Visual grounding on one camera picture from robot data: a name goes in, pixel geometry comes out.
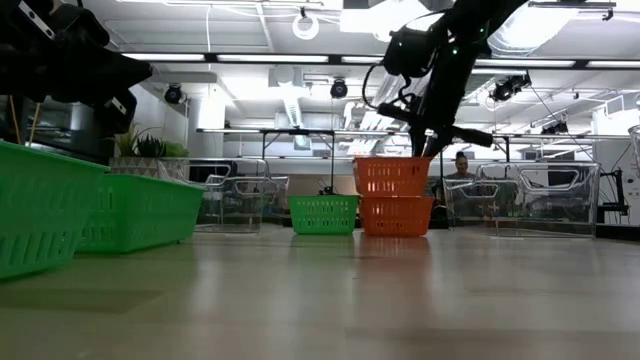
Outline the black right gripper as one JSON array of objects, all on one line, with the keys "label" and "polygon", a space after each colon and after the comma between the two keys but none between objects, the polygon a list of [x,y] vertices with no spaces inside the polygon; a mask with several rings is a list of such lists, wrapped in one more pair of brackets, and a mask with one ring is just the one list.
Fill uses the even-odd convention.
[{"label": "black right gripper", "polygon": [[491,134],[454,125],[469,77],[469,74],[432,74],[416,107],[403,110],[392,103],[381,103],[377,112],[409,125],[413,157],[422,157],[423,149],[425,157],[436,157],[454,138],[490,147]]}]

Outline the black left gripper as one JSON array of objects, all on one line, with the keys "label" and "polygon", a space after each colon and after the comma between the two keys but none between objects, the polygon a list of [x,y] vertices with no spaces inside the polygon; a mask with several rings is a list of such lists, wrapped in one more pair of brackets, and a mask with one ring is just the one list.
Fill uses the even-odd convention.
[{"label": "black left gripper", "polygon": [[0,44],[0,95],[82,103],[93,110],[93,120],[108,134],[128,130],[137,106],[130,88],[152,73],[149,63],[100,47],[45,53]]}]

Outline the orange plastic basket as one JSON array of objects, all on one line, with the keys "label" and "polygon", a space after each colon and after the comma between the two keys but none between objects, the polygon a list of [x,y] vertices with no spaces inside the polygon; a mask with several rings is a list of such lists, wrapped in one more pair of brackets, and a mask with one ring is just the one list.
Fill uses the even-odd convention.
[{"label": "orange plastic basket", "polygon": [[422,196],[430,163],[428,157],[358,157],[353,166],[356,190],[362,196]]},{"label": "orange plastic basket", "polygon": [[362,197],[362,227],[368,236],[426,235],[433,202],[433,197]]}]

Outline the green plastic basket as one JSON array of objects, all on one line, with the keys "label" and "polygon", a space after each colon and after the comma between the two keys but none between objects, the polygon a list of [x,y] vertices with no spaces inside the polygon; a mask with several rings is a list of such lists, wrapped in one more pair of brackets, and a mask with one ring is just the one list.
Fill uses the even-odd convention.
[{"label": "green plastic basket", "polygon": [[0,141],[0,280],[73,260],[109,168]]},{"label": "green plastic basket", "polygon": [[197,186],[106,174],[76,251],[124,254],[185,240],[194,232],[202,197]]},{"label": "green plastic basket", "polygon": [[357,195],[288,197],[292,227],[299,235],[345,235],[355,229]]}]

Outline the person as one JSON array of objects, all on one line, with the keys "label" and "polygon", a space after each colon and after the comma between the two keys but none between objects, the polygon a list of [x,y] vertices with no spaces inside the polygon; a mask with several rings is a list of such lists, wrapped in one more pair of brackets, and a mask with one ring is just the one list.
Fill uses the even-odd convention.
[{"label": "person", "polygon": [[472,179],[474,174],[468,171],[468,158],[463,152],[457,152],[455,157],[456,171],[445,176],[445,179],[463,180]]}]

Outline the spiky green grass plant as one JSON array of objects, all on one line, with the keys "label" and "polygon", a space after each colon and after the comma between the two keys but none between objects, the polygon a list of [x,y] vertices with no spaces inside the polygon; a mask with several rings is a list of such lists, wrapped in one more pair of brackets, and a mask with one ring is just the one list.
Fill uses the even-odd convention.
[{"label": "spiky green grass plant", "polygon": [[139,130],[137,123],[132,123],[129,129],[120,135],[112,138],[117,150],[117,157],[135,157],[137,155],[137,142],[146,129]]}]

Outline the dark green succulent plant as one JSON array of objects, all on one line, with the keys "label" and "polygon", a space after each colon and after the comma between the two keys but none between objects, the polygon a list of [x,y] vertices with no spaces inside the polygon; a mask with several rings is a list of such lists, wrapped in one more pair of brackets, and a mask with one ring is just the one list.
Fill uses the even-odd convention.
[{"label": "dark green succulent plant", "polygon": [[144,158],[161,158],[166,155],[166,144],[164,141],[146,135],[136,141],[137,154]]}]

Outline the triangle patterned planter pot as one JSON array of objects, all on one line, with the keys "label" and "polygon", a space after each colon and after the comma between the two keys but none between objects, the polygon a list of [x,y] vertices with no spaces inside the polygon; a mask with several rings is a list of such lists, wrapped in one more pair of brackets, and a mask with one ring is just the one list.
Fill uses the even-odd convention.
[{"label": "triangle patterned planter pot", "polygon": [[109,166],[113,174],[171,179],[186,174],[187,162],[180,158],[115,157],[109,159]]}]

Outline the black computer monitor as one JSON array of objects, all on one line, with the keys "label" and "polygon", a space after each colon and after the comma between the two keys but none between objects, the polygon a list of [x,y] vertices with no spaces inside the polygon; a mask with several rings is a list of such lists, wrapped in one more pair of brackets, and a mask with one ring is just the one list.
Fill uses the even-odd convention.
[{"label": "black computer monitor", "polygon": [[581,173],[575,169],[560,169],[548,172],[550,188],[569,189],[581,179]]},{"label": "black computer monitor", "polygon": [[232,166],[229,164],[191,165],[189,180],[195,183],[218,183],[228,177],[231,172]]}]

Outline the black overhead light bar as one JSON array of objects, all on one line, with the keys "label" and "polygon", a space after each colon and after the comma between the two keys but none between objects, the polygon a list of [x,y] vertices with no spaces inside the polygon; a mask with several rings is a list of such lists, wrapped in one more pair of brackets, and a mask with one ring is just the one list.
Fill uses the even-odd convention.
[{"label": "black overhead light bar", "polygon": [[[225,63],[225,64],[322,64],[322,65],[371,65],[382,56],[366,55],[297,55],[267,53],[144,53],[124,52],[123,56],[153,63]],[[544,58],[494,58],[478,59],[479,68],[522,69],[573,69],[573,70],[640,70],[639,59],[544,59]]]}]

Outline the black equipment stand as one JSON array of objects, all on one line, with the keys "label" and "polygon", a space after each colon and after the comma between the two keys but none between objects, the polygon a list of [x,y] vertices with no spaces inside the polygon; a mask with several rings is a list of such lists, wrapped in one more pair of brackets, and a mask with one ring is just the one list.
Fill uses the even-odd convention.
[{"label": "black equipment stand", "polygon": [[597,223],[605,223],[605,214],[608,212],[618,213],[620,216],[628,216],[630,206],[626,203],[623,189],[623,171],[617,168],[610,172],[601,172],[601,178],[613,179],[615,186],[612,187],[614,201],[605,201],[597,207]]}]

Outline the black ceiling fixture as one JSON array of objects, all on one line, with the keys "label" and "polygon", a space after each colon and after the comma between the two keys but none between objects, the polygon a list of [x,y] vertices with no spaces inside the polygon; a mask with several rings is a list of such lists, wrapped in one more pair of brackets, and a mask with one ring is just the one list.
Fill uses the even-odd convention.
[{"label": "black ceiling fixture", "polygon": [[613,9],[617,6],[614,0],[591,1],[591,0],[548,0],[527,2],[529,7],[549,8],[549,9],[577,9],[577,10],[606,10],[607,14],[602,17],[604,21],[609,21],[613,17]]}]

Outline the black background table frame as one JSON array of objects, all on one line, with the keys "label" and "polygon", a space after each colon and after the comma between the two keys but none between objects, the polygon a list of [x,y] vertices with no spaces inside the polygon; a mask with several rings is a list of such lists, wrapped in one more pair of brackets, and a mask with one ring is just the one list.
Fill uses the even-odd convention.
[{"label": "black background table frame", "polygon": [[331,172],[330,172],[330,185],[326,187],[323,192],[325,194],[334,195],[334,175],[335,175],[335,148],[336,148],[336,132],[334,130],[322,130],[322,129],[303,129],[303,128],[289,128],[289,129],[259,129],[259,133],[262,135],[261,142],[261,160],[265,159],[266,149],[271,145],[267,143],[266,139],[269,134],[275,134],[273,141],[275,141],[280,135],[286,134],[290,136],[316,136],[322,140],[330,150]]},{"label": "black background table frame", "polygon": [[493,136],[493,150],[502,152],[507,163],[511,161],[510,146],[509,136]]}]

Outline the silver ventilation duct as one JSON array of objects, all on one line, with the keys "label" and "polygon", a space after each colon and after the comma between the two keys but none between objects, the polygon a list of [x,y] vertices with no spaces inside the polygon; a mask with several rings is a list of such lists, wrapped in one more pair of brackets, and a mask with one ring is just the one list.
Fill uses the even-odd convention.
[{"label": "silver ventilation duct", "polygon": [[579,13],[569,5],[530,5],[527,0],[487,39],[493,57],[525,57],[554,38]]}]

